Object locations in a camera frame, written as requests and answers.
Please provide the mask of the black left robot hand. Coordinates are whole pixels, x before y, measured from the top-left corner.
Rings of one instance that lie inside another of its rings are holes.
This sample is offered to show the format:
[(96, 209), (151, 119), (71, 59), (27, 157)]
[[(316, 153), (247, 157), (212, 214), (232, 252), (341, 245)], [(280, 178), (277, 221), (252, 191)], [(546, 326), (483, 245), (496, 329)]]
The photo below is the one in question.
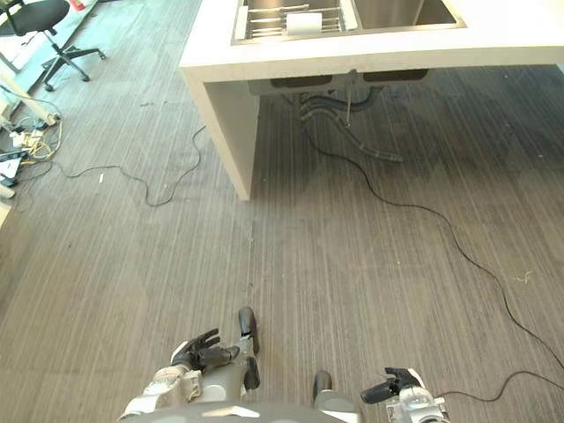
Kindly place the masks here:
[(238, 346), (222, 347), (219, 342), (218, 328), (182, 341), (173, 351), (170, 365), (203, 371), (208, 367), (224, 366), (239, 355), (241, 350)]

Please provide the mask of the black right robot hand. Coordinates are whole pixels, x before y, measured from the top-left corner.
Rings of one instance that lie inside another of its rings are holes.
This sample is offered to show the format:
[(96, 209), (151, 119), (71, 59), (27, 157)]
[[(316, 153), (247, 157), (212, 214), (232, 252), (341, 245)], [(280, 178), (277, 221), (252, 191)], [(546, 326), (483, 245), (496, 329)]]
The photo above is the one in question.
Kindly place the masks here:
[(403, 389), (423, 387), (420, 377), (411, 368), (386, 367), (384, 371), (388, 375), (384, 382), (360, 392), (360, 398), (365, 404), (378, 404), (398, 397)]

